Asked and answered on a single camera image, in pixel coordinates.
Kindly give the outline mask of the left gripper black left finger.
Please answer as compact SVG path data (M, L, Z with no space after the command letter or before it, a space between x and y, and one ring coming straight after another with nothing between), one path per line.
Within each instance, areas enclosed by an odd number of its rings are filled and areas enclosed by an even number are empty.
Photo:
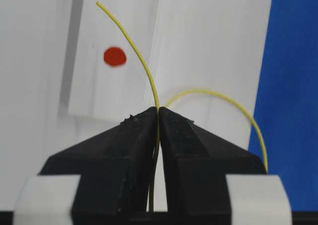
M73 214L132 214L147 209L155 107L50 156L40 175L80 175Z

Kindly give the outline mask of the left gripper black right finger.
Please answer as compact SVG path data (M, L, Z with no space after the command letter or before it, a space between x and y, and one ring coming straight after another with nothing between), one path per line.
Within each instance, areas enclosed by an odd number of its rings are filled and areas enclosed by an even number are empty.
M193 121L159 109L168 212L230 214L225 175L265 174L261 159Z

